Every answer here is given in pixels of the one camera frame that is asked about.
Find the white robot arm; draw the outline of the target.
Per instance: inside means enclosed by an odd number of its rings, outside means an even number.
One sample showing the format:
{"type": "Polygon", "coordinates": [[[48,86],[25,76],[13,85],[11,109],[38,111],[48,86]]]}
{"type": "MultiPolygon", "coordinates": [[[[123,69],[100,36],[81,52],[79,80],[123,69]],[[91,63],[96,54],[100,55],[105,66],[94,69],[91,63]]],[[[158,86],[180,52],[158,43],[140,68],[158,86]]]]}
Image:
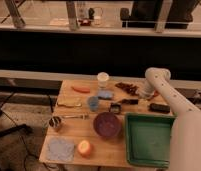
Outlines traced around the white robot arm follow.
{"type": "Polygon", "coordinates": [[[139,96],[150,99],[157,91],[176,115],[171,139],[168,171],[201,171],[201,110],[170,83],[171,72],[148,68],[139,96]]]}

